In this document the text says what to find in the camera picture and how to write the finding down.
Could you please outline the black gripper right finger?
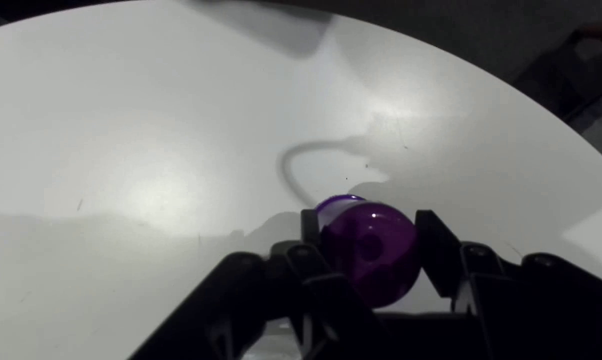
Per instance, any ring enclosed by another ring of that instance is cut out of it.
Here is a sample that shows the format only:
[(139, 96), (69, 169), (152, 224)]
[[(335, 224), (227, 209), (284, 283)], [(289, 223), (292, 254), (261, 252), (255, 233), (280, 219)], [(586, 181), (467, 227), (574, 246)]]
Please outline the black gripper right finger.
[(425, 315), (425, 360), (602, 360), (602, 279), (549, 252), (520, 262), (416, 212), (423, 275), (448, 315)]

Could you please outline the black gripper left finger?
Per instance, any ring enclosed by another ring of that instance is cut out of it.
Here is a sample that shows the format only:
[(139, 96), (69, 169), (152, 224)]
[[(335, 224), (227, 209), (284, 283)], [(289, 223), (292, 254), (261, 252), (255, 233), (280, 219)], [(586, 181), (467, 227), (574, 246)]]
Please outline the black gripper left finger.
[(302, 360), (392, 360), (393, 344), (352, 284), (317, 252), (317, 217), (268, 256), (231, 252), (134, 350), (130, 360), (241, 360), (265, 324), (292, 324)]

